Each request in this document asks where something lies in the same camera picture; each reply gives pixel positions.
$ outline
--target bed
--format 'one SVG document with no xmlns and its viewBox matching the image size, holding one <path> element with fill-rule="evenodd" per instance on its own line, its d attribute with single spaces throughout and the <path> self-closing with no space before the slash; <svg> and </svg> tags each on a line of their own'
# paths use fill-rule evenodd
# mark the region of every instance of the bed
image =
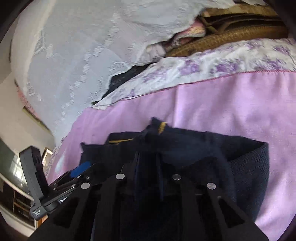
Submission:
<svg viewBox="0 0 296 241">
<path fill-rule="evenodd" d="M 65 10 L 65 2 L 35 0 L 20 17 L 12 43 L 16 80 L 60 146 L 48 165 L 48 182 L 79 164 L 81 142 L 102 144 L 111 132 L 141 131 L 153 116 L 173 127 L 245 136 L 268 142 L 271 147 L 268 190 L 256 224 L 271 241 L 289 240 L 296 220 L 296 167 L 292 158 L 296 143 L 296 44 L 292 38 L 284 38 L 288 34 L 286 27 L 274 19 L 272 25 L 252 25 L 248 28 L 252 37 L 234 42 L 220 41 L 220 37 L 217 46 L 206 50 L 198 49 L 202 46 L 198 39 L 167 53 L 170 58 L 149 65 L 101 99 L 109 88 L 110 76 L 126 72 L 140 60 L 140 64 L 147 64 L 147 60 L 135 54 L 142 49 L 132 43 L 127 58 L 121 53 L 113 62 L 102 62 L 106 48 L 100 41 L 93 41 L 98 37 L 92 32 L 97 26 L 81 25 L 75 31 L 77 25 L 67 25 L 77 21 L 84 11 L 91 15 L 93 10 L 70 9 L 66 21 L 58 27 L 61 19 L 56 9 Z M 143 1 L 141 6 L 149 7 L 150 3 Z M 230 1 L 227 4 L 223 8 L 232 6 Z M 179 10 L 187 11 L 188 6 L 182 5 Z M 136 10 L 130 8 L 123 15 L 128 19 Z M 108 17 L 114 26 L 121 23 L 117 15 Z M 159 35 L 157 41 L 168 40 L 174 32 L 184 30 L 188 27 L 185 22 L 165 36 Z M 107 35 L 114 37 L 123 27 L 111 28 Z M 50 34 L 53 31 L 67 39 L 54 39 L 56 35 Z M 151 29 L 144 32 L 149 39 Z M 145 44 L 154 44 L 152 39 L 155 36 Z M 104 76 L 99 73 L 102 68 L 108 70 Z M 92 108 L 86 108 L 94 101 L 97 103 Z"/>
</svg>

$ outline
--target pink fabric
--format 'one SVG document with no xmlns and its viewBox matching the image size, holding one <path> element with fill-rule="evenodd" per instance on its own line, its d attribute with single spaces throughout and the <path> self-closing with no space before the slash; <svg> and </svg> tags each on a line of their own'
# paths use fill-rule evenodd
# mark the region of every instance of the pink fabric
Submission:
<svg viewBox="0 0 296 241">
<path fill-rule="evenodd" d="M 79 164 L 82 141 L 102 144 L 111 132 L 141 131 L 153 116 L 173 127 L 268 142 L 270 177 L 256 224 L 276 241 L 296 213 L 295 80 L 295 72 L 241 73 L 122 100 L 104 111 L 86 109 L 60 147 L 48 181 Z"/>
</svg>

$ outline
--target purple floral pattern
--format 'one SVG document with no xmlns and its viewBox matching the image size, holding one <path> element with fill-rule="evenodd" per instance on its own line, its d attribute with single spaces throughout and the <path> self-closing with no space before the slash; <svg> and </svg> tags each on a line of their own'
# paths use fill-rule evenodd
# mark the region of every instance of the purple floral pattern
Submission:
<svg viewBox="0 0 296 241">
<path fill-rule="evenodd" d="M 200 71 L 200 66 L 198 63 L 191 59 L 185 60 L 184 65 L 179 69 L 180 75 L 189 75 Z"/>
<path fill-rule="evenodd" d="M 282 54 L 290 56 L 290 49 L 286 46 L 278 45 L 278 46 L 274 46 L 272 49 L 274 51 L 278 51 L 278 52 L 281 52 Z"/>
<path fill-rule="evenodd" d="M 249 40 L 245 43 L 245 46 L 249 49 L 249 50 L 253 50 L 255 48 L 259 48 L 262 47 L 262 43 L 259 40 Z"/>
<path fill-rule="evenodd" d="M 153 80 L 155 78 L 165 79 L 166 77 L 166 69 L 161 66 L 155 71 L 143 76 L 143 82 L 146 83 L 147 81 Z"/>
<path fill-rule="evenodd" d="M 216 64 L 211 70 L 211 74 L 233 74 L 240 69 L 240 65 L 242 64 L 241 59 L 221 59 L 218 64 Z"/>
<path fill-rule="evenodd" d="M 254 61 L 255 70 L 287 70 L 285 68 L 286 62 L 282 59 L 271 60 L 268 56 L 263 56 L 263 58 Z"/>
<path fill-rule="evenodd" d="M 296 71 L 296 43 L 289 39 L 253 39 L 222 45 L 189 57 L 164 58 L 127 81 L 96 108 L 120 99 L 247 71 Z"/>
</svg>

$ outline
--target wall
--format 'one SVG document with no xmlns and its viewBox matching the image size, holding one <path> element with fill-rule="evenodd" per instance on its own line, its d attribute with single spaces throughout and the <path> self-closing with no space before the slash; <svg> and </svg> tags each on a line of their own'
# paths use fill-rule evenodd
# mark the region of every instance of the wall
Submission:
<svg viewBox="0 0 296 241">
<path fill-rule="evenodd" d="M 0 138 L 15 153 L 30 145 L 40 149 L 54 148 L 54 138 L 48 130 L 38 125 L 22 108 L 13 73 L 0 84 Z"/>
<path fill-rule="evenodd" d="M 7 210 L 2 205 L 0 205 L 0 212 L 3 218 L 5 219 L 6 223 L 10 227 L 17 230 L 19 233 L 25 235 L 26 237 L 29 237 L 35 231 L 34 227 L 16 218 L 9 210 Z"/>
<path fill-rule="evenodd" d="M 17 25 L 17 20 L 13 22 L 0 43 L 0 84 L 11 73 L 9 62 L 10 43 Z"/>
</svg>

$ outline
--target metal screw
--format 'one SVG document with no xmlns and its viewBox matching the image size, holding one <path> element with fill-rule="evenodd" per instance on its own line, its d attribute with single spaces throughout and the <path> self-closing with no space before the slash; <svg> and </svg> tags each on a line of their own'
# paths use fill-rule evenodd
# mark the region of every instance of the metal screw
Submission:
<svg viewBox="0 0 296 241">
<path fill-rule="evenodd" d="M 82 189 L 88 189 L 91 185 L 89 183 L 82 183 L 81 188 Z"/>
<path fill-rule="evenodd" d="M 123 173 L 118 173 L 115 177 L 117 180 L 121 180 L 121 179 L 125 178 L 125 175 Z"/>
<path fill-rule="evenodd" d="M 215 184 L 215 183 L 208 183 L 208 184 L 207 184 L 207 187 L 208 187 L 208 189 L 213 190 L 213 189 L 216 188 L 216 184 Z"/>
<path fill-rule="evenodd" d="M 181 180 L 181 176 L 180 176 L 179 174 L 174 174 L 174 175 L 172 176 L 172 178 L 173 178 L 174 180 L 176 180 L 176 181 Z"/>
</svg>

